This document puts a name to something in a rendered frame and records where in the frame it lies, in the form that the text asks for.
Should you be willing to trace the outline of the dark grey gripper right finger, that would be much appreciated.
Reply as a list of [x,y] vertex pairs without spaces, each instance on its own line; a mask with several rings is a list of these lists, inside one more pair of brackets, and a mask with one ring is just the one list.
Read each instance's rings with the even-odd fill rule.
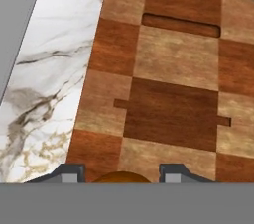
[[184,164],[160,164],[159,183],[210,182],[210,179],[194,174]]

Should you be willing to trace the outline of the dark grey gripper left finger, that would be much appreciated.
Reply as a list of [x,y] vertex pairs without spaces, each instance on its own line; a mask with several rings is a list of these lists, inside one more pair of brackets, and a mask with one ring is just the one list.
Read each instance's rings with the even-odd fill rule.
[[29,180],[29,183],[83,183],[85,165],[60,164],[51,173]]

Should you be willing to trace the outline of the orange tangerine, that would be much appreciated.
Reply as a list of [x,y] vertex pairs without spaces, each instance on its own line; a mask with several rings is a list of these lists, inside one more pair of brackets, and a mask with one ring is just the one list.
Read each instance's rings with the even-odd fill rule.
[[150,183],[150,180],[140,174],[129,171],[116,171],[105,174],[95,180],[96,183]]

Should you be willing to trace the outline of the checkered wooden cutting board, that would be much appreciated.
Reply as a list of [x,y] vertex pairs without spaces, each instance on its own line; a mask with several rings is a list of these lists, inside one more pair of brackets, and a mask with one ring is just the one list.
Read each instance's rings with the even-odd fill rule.
[[103,0],[67,158],[254,182],[254,0]]

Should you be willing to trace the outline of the grey sink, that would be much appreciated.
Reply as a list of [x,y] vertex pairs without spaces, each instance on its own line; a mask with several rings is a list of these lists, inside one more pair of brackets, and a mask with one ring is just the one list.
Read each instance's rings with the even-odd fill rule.
[[0,0],[0,103],[37,0]]

